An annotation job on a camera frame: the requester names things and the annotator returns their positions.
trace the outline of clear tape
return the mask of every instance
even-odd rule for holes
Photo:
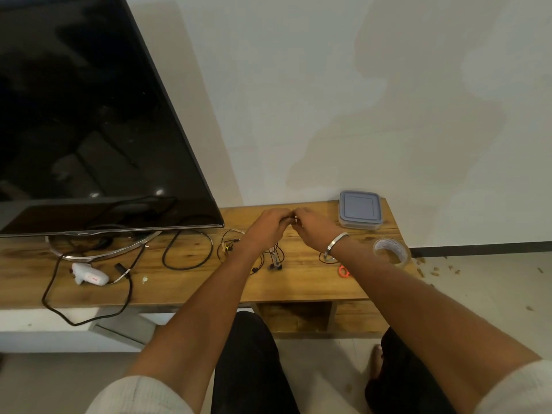
[[[403,268],[406,263],[410,260],[410,250],[403,246],[395,239],[391,238],[380,238],[374,243],[374,251],[376,250],[389,250],[395,254],[400,263],[395,264],[399,268]]]

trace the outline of blue container lid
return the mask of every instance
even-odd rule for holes
[[[379,195],[367,191],[342,191],[340,218],[346,222],[382,224],[382,205]]]

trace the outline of black pants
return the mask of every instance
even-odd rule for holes
[[[384,363],[365,396],[374,414],[454,413],[424,364],[389,329]],[[272,334],[254,313],[236,314],[216,365],[211,414],[299,413]]]

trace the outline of orange scissors handle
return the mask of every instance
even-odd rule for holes
[[[340,265],[339,269],[337,269],[337,273],[339,273],[339,275],[342,278],[348,278],[349,277],[349,271],[345,268],[345,266],[343,264]]]

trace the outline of tiled floor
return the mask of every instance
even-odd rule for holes
[[[552,253],[428,258],[419,267],[426,282],[552,359]],[[376,343],[368,339],[278,341],[301,412],[368,412],[363,389]],[[84,412],[134,357],[120,353],[9,355],[0,371],[1,411]],[[207,396],[205,413],[210,409],[208,400]]]

